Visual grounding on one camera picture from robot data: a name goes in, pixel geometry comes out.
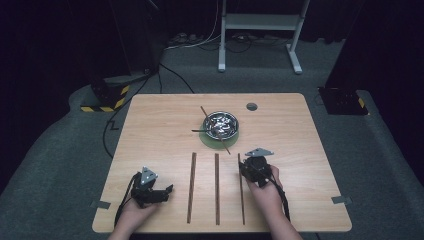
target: hand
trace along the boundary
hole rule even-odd
[[[280,171],[277,167],[272,165],[270,166],[272,175],[275,177],[274,180],[278,185],[283,187],[279,178]],[[256,183],[253,183],[247,179],[246,182],[253,194],[253,197],[255,198],[256,204],[264,216],[269,214],[283,213],[281,197],[278,195],[277,188],[274,186],[274,184],[268,182],[264,187],[260,188],[256,185]]]
[[[280,171],[277,167],[271,165],[272,175],[275,182],[283,187],[280,182]],[[274,240],[298,240],[302,239],[290,221],[284,215],[281,197],[273,183],[268,182],[262,188],[246,179],[247,185],[255,198],[258,208],[261,210],[268,223]]]
[[[139,228],[143,222],[152,215],[159,207],[159,203],[154,203],[146,208],[140,208],[134,199],[130,199],[122,209],[121,216],[116,223],[115,229],[109,236],[112,239],[129,239],[131,234]]]

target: wooden stick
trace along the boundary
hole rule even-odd
[[[237,167],[238,167],[238,163],[239,163],[239,162],[240,162],[240,153],[238,154]],[[240,167],[239,167],[239,178],[240,178],[241,216],[242,216],[242,218],[243,218],[243,225],[246,225],[246,220],[245,220],[245,218],[244,218],[243,182],[242,182],[242,177],[241,177]]]
[[[219,154],[215,153],[215,210],[216,225],[219,225],[220,209],[219,209]]]
[[[202,109],[202,112],[205,114],[206,118],[208,119],[209,124],[211,125],[211,130],[212,130],[212,129],[214,129],[215,124],[214,124],[214,123],[212,122],[212,120],[209,118],[209,116],[208,116],[208,114],[206,113],[206,111],[205,111],[205,109],[203,108],[203,106],[200,106],[200,108]],[[218,136],[218,138],[219,138],[219,141],[221,141],[222,145],[224,146],[225,150],[227,150],[228,154],[230,154],[230,155],[231,155],[230,150],[228,150],[227,145],[225,145],[224,140],[222,140],[221,134],[220,134],[217,130],[215,130],[215,132],[216,132],[216,135],[217,135],[217,136]]]
[[[187,210],[187,223],[191,222],[191,209],[193,205],[193,191],[194,191],[194,175],[196,173],[196,156],[195,152],[191,155],[191,173],[190,173],[190,190],[188,194],[188,210]]]

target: yellow and black hazard tape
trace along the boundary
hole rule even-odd
[[[115,101],[115,104],[111,104],[111,106],[102,106],[102,105],[98,105],[98,106],[87,106],[87,105],[81,105],[81,110],[83,112],[113,112],[117,109],[119,109],[120,107],[122,107],[122,105],[125,102],[125,97],[128,93],[130,86],[125,86],[124,88],[122,88],[121,93],[119,95],[119,99],[117,101]]]

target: white stand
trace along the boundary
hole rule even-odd
[[[296,74],[302,73],[295,49],[299,40],[300,31],[305,21],[306,11],[310,0],[303,3],[300,15],[273,15],[273,14],[227,14],[227,0],[223,0],[221,44],[219,47],[218,71],[225,71],[225,31],[227,29],[255,29],[255,30],[289,30],[294,31],[293,39],[287,44],[287,51]]]

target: wooden table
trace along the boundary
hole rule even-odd
[[[258,106],[256,111],[246,108]],[[199,129],[206,112],[227,111],[239,121],[239,138],[229,148],[203,144]],[[154,189],[174,184],[168,202],[161,204],[138,232],[266,232],[264,218],[243,181],[245,225],[242,221],[237,154],[256,148],[274,152],[268,163],[280,169],[289,201],[291,221],[301,232],[349,231],[351,222],[334,175],[301,94],[151,94],[136,95],[128,111],[101,201],[96,232],[111,232],[116,210],[131,177],[143,166],[159,175]],[[191,223],[187,223],[192,153],[197,153]],[[215,153],[219,154],[220,224],[215,219]]]

